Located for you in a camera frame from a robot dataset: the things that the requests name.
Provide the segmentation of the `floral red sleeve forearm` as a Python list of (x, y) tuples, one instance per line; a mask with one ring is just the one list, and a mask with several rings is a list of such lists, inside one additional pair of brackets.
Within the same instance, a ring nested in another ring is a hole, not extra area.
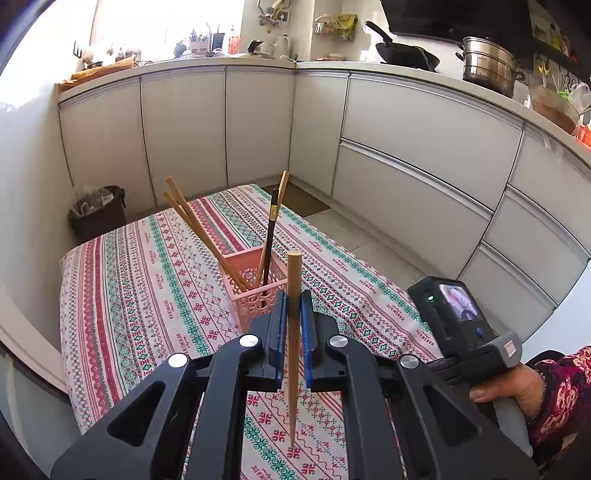
[(544, 381), (541, 407), (528, 421), (531, 445), (556, 447), (567, 437), (579, 437), (590, 426), (590, 347), (528, 365)]

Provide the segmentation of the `person's right hand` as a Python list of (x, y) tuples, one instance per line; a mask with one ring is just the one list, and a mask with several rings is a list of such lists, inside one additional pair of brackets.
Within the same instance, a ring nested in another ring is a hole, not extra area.
[(519, 364), (510, 371), (470, 390), (470, 399), (476, 403), (491, 402), (501, 398), (514, 399), (527, 419), (540, 410), (545, 391), (545, 381), (536, 370)]

